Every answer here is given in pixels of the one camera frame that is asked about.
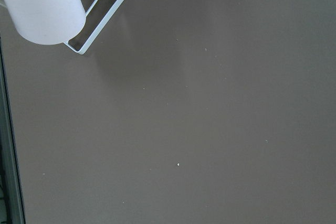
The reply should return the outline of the pink plastic cup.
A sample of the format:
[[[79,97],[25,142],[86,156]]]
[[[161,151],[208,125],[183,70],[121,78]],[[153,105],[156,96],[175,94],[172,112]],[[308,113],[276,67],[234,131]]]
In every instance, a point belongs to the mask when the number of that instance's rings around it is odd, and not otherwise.
[[[86,23],[81,0],[4,0],[16,30],[41,45],[74,38]]]

